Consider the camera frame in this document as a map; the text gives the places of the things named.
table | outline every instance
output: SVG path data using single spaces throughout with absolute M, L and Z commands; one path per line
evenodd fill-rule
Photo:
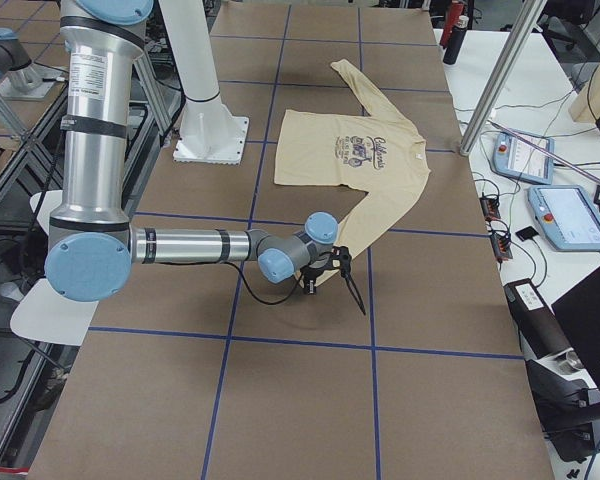
M 288 234 L 343 187 L 273 184 L 286 108 L 359 115 L 347 58 L 427 139 L 418 204 L 334 278 L 266 307 L 223 266 L 136 266 L 100 303 L 30 478 L 552 478 L 426 13 L 227 3 L 221 92 L 250 117 L 239 167 L 163 151 L 134 223 Z M 245 266 L 255 291 L 280 296 Z
M 484 89 L 486 80 L 496 62 L 504 45 L 507 34 L 501 32 L 467 33 L 462 46 L 461 54 L 455 65 L 445 65 L 445 75 L 449 82 L 449 89 L 454 97 L 456 113 L 460 121 L 468 121 L 471 112 L 464 110 L 475 107 L 479 96 Z M 513 68 L 511 75 L 496 102 L 495 121 L 509 128 L 524 130 L 531 133 L 556 135 L 555 152 L 572 163 L 600 162 L 600 133 L 592 124 L 577 124 L 571 120 L 568 108 L 575 99 L 576 93 L 571 92 L 572 85 L 565 76 L 562 68 L 552 55 L 550 49 L 540 34 L 529 37 L 519 60 Z M 502 108 L 502 105 L 544 105 L 547 102 L 564 97 L 562 101 L 552 103 L 542 108 Z M 483 148 L 480 144 L 470 154 L 471 168 L 477 172 L 475 178 L 487 178 L 495 182 L 503 193 L 514 190 L 514 182 L 494 174 L 489 168 L 489 162 L 484 152 L 491 155 L 495 148 L 494 133 L 482 136 Z M 600 167 L 592 170 L 594 175 L 600 177 Z M 556 168 L 554 184 L 578 184 L 593 196 L 595 184 L 581 175 L 564 168 Z M 521 183 L 523 190 L 515 196 L 501 198 L 500 211 L 505 222 L 515 232 L 527 225 L 534 225 L 533 215 L 526 200 L 528 184 Z M 495 193 L 490 185 L 484 186 L 482 182 L 476 184 L 478 193 Z M 546 281 L 540 286 L 539 291 L 551 305 L 572 286 L 586 277 L 600 266 L 600 253 L 565 253 L 555 251 L 542 237 L 537 237 L 537 242 L 548 262 Z M 544 273 L 543 260 L 535 245 L 526 242 L 522 245 L 535 258 L 538 264 L 536 283 Z M 509 283 L 532 274 L 531 261 L 520 251 L 513 247 L 514 259 L 504 262 L 500 271 L 502 283 Z M 548 368 L 556 371 L 555 363 L 550 359 L 541 361 Z M 569 380 L 584 378 L 590 384 L 591 378 L 583 372 L 566 377 Z M 553 447 L 548 444 L 556 478 L 564 478 L 571 469 L 580 468 L 582 465 L 575 462 L 562 462 Z M 600 479 L 600 456 L 596 459 L 591 478 Z

sticker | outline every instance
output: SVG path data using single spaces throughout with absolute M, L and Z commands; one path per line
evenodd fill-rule
M 538 297 L 536 291 L 529 284 L 516 286 L 520 299 L 524 302 L 529 310 L 537 310 L 544 307 L 544 303 Z
M 69 96 L 104 100 L 106 73 L 107 57 L 72 53 Z

yellow t-shirt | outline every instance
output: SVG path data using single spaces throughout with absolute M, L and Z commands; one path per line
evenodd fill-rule
M 355 257 L 418 201 L 429 177 L 415 125 L 347 60 L 331 64 L 370 117 L 287 110 L 276 151 L 278 185 L 347 185 L 368 195 L 340 222 L 336 245 Z M 306 154 L 307 139 L 311 154 Z M 334 272 L 319 278 L 324 282 Z

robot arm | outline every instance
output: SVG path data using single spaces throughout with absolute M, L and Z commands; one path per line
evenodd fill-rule
M 5 74 L 13 87 L 23 93 L 42 83 L 42 77 L 16 34 L 8 28 L 0 28 L 0 79 Z
M 95 301 L 122 288 L 133 262 L 257 260 L 274 283 L 306 266 L 324 265 L 338 224 L 323 212 L 310 216 L 305 228 L 288 238 L 262 230 L 129 226 L 121 197 L 130 77 L 133 61 L 143 54 L 145 19 L 152 3 L 62 2 L 61 32 L 71 49 L 71 67 L 68 112 L 62 122 L 66 131 L 63 197 L 51 213 L 45 263 L 49 283 L 69 299 Z M 197 3 L 204 16 L 202 2 L 189 5 Z

monitor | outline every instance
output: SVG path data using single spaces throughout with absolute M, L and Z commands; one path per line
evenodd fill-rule
M 559 298 L 553 312 L 600 389 L 600 267 Z

